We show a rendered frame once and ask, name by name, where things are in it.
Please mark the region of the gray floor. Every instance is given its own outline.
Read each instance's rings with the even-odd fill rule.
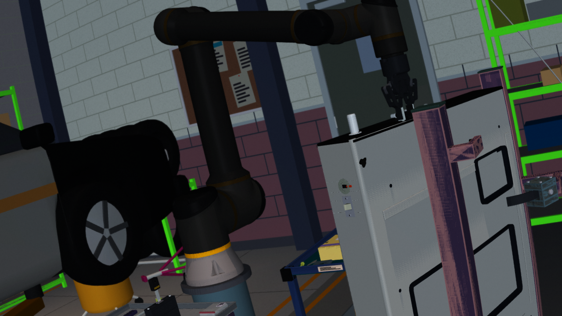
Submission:
[[[294,246],[237,251],[242,262],[248,264],[252,269],[252,276],[248,279],[247,284],[256,316],[267,316],[285,299],[290,297],[287,284],[281,280],[279,270],[303,252],[304,251],[295,250]],[[148,275],[158,271],[160,266],[161,264],[139,265],[130,276],[134,294],[142,297],[145,303],[154,300],[155,296],[153,292],[150,291],[148,284],[142,282],[140,278],[142,275]],[[298,276],[299,285],[302,286],[312,276],[313,274]],[[66,288],[59,287],[46,293],[43,298],[45,308],[39,312],[37,316],[81,316],[84,313],[72,279],[66,275],[65,277],[68,286]],[[311,300],[318,297],[320,293],[333,282],[334,278],[337,278],[336,273],[324,273],[308,285],[306,289],[301,292],[305,307]],[[179,285],[182,281],[181,277],[159,277],[158,280],[161,286],[159,291],[161,296],[175,295],[179,303],[193,302],[190,295],[182,293],[182,289]],[[350,301],[351,295],[349,294],[347,278],[344,278],[330,294],[326,295],[326,297],[310,310],[308,315],[322,314],[325,316],[342,316],[345,314],[345,316],[354,316],[353,308],[349,309],[348,307]],[[339,307],[341,312],[337,312],[337,315],[327,315],[324,309],[332,309],[334,304]],[[92,315],[102,316],[108,313],[109,312]],[[281,308],[280,311],[275,313],[275,316],[289,316],[291,314],[294,315],[294,308],[292,302],[289,302]]]

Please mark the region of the white cylinder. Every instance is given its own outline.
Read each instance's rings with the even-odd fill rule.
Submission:
[[[350,125],[350,135],[357,135],[359,134],[359,126],[357,126],[357,118],[355,114],[347,115],[347,122]]]

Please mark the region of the pink metal post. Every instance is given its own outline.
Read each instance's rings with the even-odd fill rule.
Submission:
[[[482,137],[452,142],[445,103],[412,110],[437,230],[451,316],[482,316],[474,250],[457,161],[482,152]]]

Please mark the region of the pink bracket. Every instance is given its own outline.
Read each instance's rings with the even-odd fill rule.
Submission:
[[[449,162],[475,159],[484,150],[482,136],[474,136],[468,143],[449,147]]]

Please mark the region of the wire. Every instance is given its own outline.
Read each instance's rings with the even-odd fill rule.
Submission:
[[[496,6],[496,8],[497,8],[498,10],[500,10],[501,14],[503,14],[503,15],[505,16],[505,18],[508,20],[508,22],[511,23],[511,25],[513,25],[513,22],[511,22],[511,20],[507,17],[507,15],[505,15],[505,13],[500,9],[500,7],[497,6],[496,2],[494,2],[493,0],[490,0],[490,1],[493,3],[493,5]],[[519,35],[521,35],[521,37],[525,40],[525,42],[527,43],[527,45],[529,45],[529,46],[531,47],[531,49],[533,49],[533,52],[534,52],[535,54],[537,54],[538,58],[540,58],[540,59],[542,60],[542,62],[545,63],[545,65],[548,67],[548,69],[549,69],[550,72],[554,75],[554,77],[556,77],[556,78],[558,79],[558,81],[559,81],[560,83],[562,83],[562,80],[560,80],[560,78],[558,78],[558,76],[554,73],[554,71],[552,71],[552,69],[551,69],[550,66],[546,63],[546,61],[545,61],[544,59],[542,59],[541,55],[539,55],[539,54],[537,53],[537,51],[534,50],[533,46],[532,46],[529,42],[527,42],[527,39],[523,36],[523,34],[521,34],[521,32],[519,32],[519,31],[517,31],[517,33],[519,33]]]

